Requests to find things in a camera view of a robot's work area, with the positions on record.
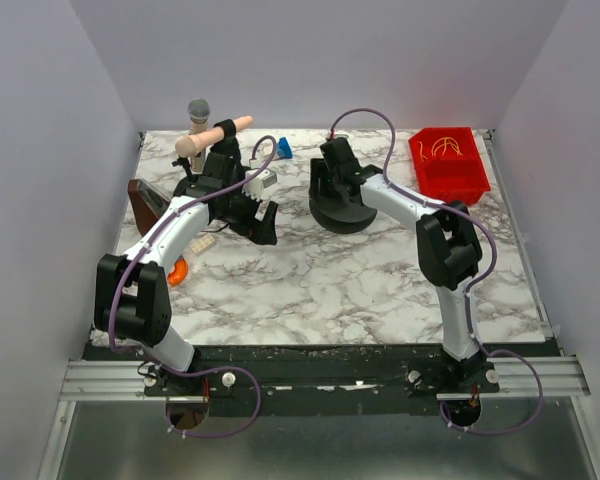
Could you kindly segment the black cable spool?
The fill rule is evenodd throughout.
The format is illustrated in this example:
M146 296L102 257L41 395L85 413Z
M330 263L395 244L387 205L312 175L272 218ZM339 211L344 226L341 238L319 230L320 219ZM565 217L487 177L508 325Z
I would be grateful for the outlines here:
M324 159L313 158L310 162L310 172L312 167L326 167L327 163ZM340 234L354 234L361 232L369 227L377 216L377 210L364 206L365 213L363 215L313 215L314 219L324 229Z

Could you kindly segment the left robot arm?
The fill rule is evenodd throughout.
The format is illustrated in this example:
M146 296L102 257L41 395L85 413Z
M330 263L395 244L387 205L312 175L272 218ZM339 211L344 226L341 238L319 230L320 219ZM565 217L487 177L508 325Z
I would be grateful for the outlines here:
M171 200L135 245L99 260L93 323L107 333L112 350L120 349L117 340L128 340L167 371L195 376L196 349L171 325L167 275L214 220L254 244L276 244L277 204L270 202L263 217L256 216L263 190L275 181L267 164L246 170L230 156L213 154L203 174Z

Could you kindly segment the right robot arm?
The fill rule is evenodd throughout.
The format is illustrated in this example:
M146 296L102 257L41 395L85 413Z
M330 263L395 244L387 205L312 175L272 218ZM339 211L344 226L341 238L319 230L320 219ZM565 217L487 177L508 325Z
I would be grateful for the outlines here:
M474 225L461 202L436 205L428 197L392 185L374 165L361 166L348 141L320 146L310 162L309 207L323 228L358 233L382 212L415 232L418 265L436 288L443 325L442 349L449 369L466 376L484 361L467 287L482 259Z

